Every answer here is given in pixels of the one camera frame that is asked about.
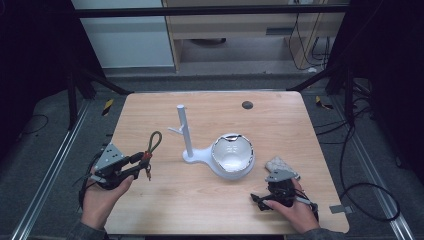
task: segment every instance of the sleeve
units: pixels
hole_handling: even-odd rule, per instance
[[[344,233],[332,232],[325,228],[317,228],[307,231],[303,234],[306,240],[342,240],[345,239]]]
[[[67,240],[103,240],[105,231],[91,228],[82,222],[78,221],[66,237]]]

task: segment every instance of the hand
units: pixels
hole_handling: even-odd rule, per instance
[[[299,182],[296,179],[292,179],[292,181],[294,187],[302,192],[302,186],[300,186]],[[287,220],[289,220],[292,227],[300,234],[304,234],[305,232],[312,229],[320,228],[310,206],[305,203],[294,200],[293,206],[291,207],[286,207],[273,200],[266,200],[264,203],[268,207],[285,216]]]
[[[93,179],[89,179],[87,186],[91,186],[85,192],[81,222],[91,228],[102,230],[115,203],[128,191],[133,180],[134,176],[131,175],[117,188],[108,191],[95,184]]]

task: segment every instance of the black horizontal bar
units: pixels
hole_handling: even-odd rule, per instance
[[[104,18],[270,13],[335,13],[346,12],[349,7],[349,4],[161,7],[122,9],[77,9],[75,11],[56,11],[52,14],[59,16],[72,16],[77,18]]]

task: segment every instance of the white vertical pole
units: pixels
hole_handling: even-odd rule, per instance
[[[187,117],[185,114],[184,105],[180,104],[177,106],[178,116],[180,117],[181,131],[183,132],[184,142],[186,144],[186,150],[188,157],[193,157],[193,148],[191,146],[190,132],[188,130]]]

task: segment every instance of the table top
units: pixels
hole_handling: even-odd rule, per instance
[[[252,109],[242,103],[250,101]],[[239,133],[250,140],[255,165],[238,180],[216,175],[208,165],[188,164],[177,105],[183,104],[193,148],[209,147],[219,136]],[[321,227],[347,232],[344,213],[298,92],[166,92],[130,94],[112,142],[125,155],[145,151],[150,135],[161,144],[151,159],[151,181],[144,170],[115,205],[106,229],[111,234],[232,235],[291,234],[295,231],[275,211],[260,211],[250,194],[266,196],[267,161],[280,156],[301,175],[308,197],[319,205]]]

